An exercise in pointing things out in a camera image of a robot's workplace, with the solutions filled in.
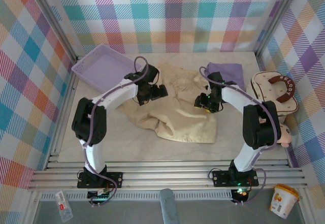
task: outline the aluminum rail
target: aluminum rail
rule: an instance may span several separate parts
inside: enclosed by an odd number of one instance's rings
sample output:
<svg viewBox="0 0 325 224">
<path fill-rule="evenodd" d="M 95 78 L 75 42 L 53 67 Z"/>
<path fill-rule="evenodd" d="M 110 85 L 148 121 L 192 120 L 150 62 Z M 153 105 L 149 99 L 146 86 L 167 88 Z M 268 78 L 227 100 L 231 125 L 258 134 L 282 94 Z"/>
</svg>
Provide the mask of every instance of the aluminum rail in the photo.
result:
<svg viewBox="0 0 325 224">
<path fill-rule="evenodd" d="M 227 170 L 230 161 L 206 162 L 107 162 L 108 171 L 123 172 L 123 190 L 200 190 L 232 189 L 213 187 L 208 178 L 212 168 Z M 29 190 L 85 190 L 77 189 L 77 173 L 84 163 L 49 162 L 46 171 L 36 171 Z M 307 182 L 300 168 L 290 168 L 287 160 L 261 160 L 255 167 L 263 168 L 267 174 L 266 188 L 277 183 L 291 187 L 305 188 Z M 260 184 L 263 173 L 257 172 Z"/>
</svg>

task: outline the purple plastic tray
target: purple plastic tray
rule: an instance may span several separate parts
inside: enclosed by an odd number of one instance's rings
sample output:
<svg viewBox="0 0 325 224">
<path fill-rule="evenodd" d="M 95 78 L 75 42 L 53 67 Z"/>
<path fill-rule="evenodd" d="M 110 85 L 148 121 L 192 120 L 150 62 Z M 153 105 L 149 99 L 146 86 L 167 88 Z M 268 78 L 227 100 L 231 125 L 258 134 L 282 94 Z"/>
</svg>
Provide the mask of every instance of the purple plastic tray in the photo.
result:
<svg viewBox="0 0 325 224">
<path fill-rule="evenodd" d="M 72 66 L 77 76 L 104 93 L 115 87 L 126 74 L 134 73 L 134 61 L 106 45 L 98 45 Z"/>
</svg>

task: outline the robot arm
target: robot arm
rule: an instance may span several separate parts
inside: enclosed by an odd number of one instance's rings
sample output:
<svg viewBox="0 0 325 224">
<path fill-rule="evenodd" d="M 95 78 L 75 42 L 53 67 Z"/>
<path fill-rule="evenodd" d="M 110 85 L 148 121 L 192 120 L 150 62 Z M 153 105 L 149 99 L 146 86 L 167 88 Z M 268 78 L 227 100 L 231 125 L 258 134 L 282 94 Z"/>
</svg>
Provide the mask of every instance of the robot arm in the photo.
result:
<svg viewBox="0 0 325 224">
<path fill-rule="evenodd" d="M 241 90 L 239 86 L 235 85 L 233 82 L 223 81 L 219 72 L 211 73 L 208 78 L 221 84 L 231 85 L 237 90 Z M 274 131 L 270 119 L 257 103 L 250 100 L 242 92 L 214 83 L 209 83 L 207 90 L 210 94 L 202 93 L 197 97 L 194 106 L 203 107 L 215 113 L 219 111 L 219 104 L 227 102 L 243 114 L 243 138 L 245 143 L 239 155 L 231 162 L 227 173 L 230 176 L 230 185 L 247 182 L 246 179 L 250 178 L 252 174 L 255 173 L 253 165 L 261 152 L 274 143 Z M 281 129 L 275 104 L 272 101 L 259 102 L 263 104 L 272 115 L 277 129 L 277 139 L 280 139 Z"/>
<path fill-rule="evenodd" d="M 156 100 L 168 95 L 166 87 L 151 84 L 159 71 L 151 65 L 148 65 L 148 72 L 145 74 L 145 68 L 141 72 L 130 73 L 110 92 L 106 92 L 91 100 L 82 98 L 76 110 L 76 114 L 72 123 L 72 130 L 76 133 L 81 145 L 85 148 L 86 164 L 84 171 L 95 184 L 102 184 L 96 173 L 106 174 L 106 165 L 103 160 L 102 143 L 105 137 L 107 125 L 106 116 L 112 110 L 116 109 L 125 101 L 137 96 L 139 105 L 146 104 L 149 100 Z M 93 123 L 93 132 L 90 135 L 90 123 Z"/>
</svg>

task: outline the orange lid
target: orange lid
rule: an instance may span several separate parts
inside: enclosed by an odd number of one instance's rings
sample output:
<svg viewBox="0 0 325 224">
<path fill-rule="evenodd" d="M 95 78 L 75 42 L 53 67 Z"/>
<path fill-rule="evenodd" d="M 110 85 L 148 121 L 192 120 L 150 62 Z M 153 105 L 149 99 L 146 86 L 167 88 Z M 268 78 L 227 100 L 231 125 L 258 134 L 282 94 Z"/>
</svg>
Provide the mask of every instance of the orange lid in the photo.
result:
<svg viewBox="0 0 325 224">
<path fill-rule="evenodd" d="M 287 191 L 289 192 L 290 194 L 292 194 L 293 196 L 295 196 L 297 198 L 297 201 L 299 201 L 299 193 L 297 190 L 295 190 L 293 187 L 289 187 L 287 185 L 284 185 L 284 184 L 281 184 L 281 183 L 278 183 L 277 185 L 274 186 L 275 188 L 279 188 L 279 189 L 282 189 L 284 191 Z"/>
</svg>

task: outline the crumpled fabric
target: crumpled fabric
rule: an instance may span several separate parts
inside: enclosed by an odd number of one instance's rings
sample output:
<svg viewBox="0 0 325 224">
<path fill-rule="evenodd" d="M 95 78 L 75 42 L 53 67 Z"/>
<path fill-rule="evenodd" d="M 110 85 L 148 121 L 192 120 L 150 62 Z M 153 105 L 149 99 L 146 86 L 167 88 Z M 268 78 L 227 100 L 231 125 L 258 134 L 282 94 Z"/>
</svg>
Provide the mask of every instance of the crumpled fabric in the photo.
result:
<svg viewBox="0 0 325 224">
<path fill-rule="evenodd" d="M 208 82 L 199 72 L 160 63 L 158 85 L 164 84 L 168 96 L 139 106 L 135 101 L 123 103 L 121 110 L 128 119 L 142 129 L 155 130 L 164 139 L 214 143 L 216 139 L 216 115 L 194 107 L 197 96 L 206 93 Z"/>
</svg>

